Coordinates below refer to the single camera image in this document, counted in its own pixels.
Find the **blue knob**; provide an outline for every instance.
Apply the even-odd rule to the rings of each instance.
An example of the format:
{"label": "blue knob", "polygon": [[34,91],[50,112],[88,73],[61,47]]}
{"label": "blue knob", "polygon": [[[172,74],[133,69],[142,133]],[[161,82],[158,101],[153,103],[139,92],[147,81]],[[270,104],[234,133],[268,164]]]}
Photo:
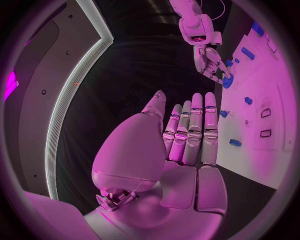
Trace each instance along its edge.
{"label": "blue knob", "polygon": [[242,143],[238,140],[235,140],[235,139],[230,139],[229,143],[233,146],[237,146],[237,147],[240,147],[242,145]]}
{"label": "blue knob", "polygon": [[255,21],[252,25],[252,28],[255,32],[258,33],[261,37],[264,35],[265,31],[259,26],[259,24]]}
{"label": "blue knob", "polygon": [[247,57],[249,57],[251,60],[253,60],[254,58],[255,58],[255,55],[252,53],[252,52],[250,52],[247,48],[245,48],[245,47],[243,47],[242,49],[241,49],[241,52],[243,53],[243,54],[245,54]]}
{"label": "blue knob", "polygon": [[245,102],[247,104],[251,105],[253,101],[252,101],[252,99],[250,97],[245,97]]}
{"label": "blue knob", "polygon": [[227,115],[228,115],[228,112],[227,112],[227,111],[221,110],[221,111],[220,111],[220,115],[221,115],[223,118],[226,118]]}
{"label": "blue knob", "polygon": [[229,66],[229,67],[232,67],[233,64],[234,64],[234,63],[233,63],[232,61],[230,61],[229,59],[228,59],[227,62],[226,62],[226,65]]}
{"label": "blue knob", "polygon": [[231,73],[230,73],[230,78],[227,78],[226,76],[224,76],[223,87],[225,89],[228,89],[233,84],[233,81],[234,81],[234,76]]}

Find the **blue object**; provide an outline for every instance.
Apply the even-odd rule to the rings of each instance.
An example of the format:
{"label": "blue object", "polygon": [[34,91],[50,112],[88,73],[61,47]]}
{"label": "blue object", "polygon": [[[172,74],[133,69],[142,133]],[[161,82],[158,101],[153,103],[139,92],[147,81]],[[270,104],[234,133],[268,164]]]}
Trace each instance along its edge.
{"label": "blue object", "polygon": [[233,84],[233,81],[234,81],[234,76],[231,73],[230,73],[230,78],[229,79],[226,76],[224,76],[224,78],[223,78],[223,87],[225,89],[228,89]]}
{"label": "blue object", "polygon": [[227,115],[228,115],[228,112],[227,112],[227,111],[221,110],[221,111],[220,111],[220,115],[221,115],[223,118],[226,118]]}
{"label": "blue object", "polygon": [[247,48],[245,48],[245,47],[243,47],[242,49],[241,49],[241,52],[243,53],[243,54],[245,54],[246,56],[248,56],[251,60],[253,60],[254,58],[255,58],[255,55],[252,53],[252,52],[250,52]]}
{"label": "blue object", "polygon": [[232,61],[230,61],[229,59],[228,59],[227,62],[226,62],[226,65],[229,66],[229,67],[232,67],[233,64],[234,64],[234,63],[233,63]]}
{"label": "blue object", "polygon": [[255,32],[258,33],[261,37],[264,35],[265,31],[259,26],[259,24],[255,21],[252,25],[252,28]]}
{"label": "blue object", "polygon": [[237,146],[237,147],[240,147],[242,145],[242,143],[238,140],[235,140],[235,139],[230,139],[229,143],[233,146]]}
{"label": "blue object", "polygon": [[245,102],[247,104],[251,105],[253,101],[252,101],[252,99],[250,97],[245,97]]}

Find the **cable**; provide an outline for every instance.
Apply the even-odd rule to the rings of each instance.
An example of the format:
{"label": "cable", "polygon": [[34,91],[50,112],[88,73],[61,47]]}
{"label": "cable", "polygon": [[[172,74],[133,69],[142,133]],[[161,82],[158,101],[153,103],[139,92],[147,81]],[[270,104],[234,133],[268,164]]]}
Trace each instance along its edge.
{"label": "cable", "polygon": [[224,6],[224,10],[223,10],[223,12],[222,12],[222,14],[221,14],[220,16],[218,16],[218,17],[212,19],[212,21],[213,21],[213,20],[216,20],[216,19],[218,19],[218,18],[220,18],[220,17],[222,17],[222,15],[225,13],[225,4],[224,4],[224,2],[223,2],[222,0],[220,0],[220,1],[221,1],[221,3],[222,3],[223,6]]}

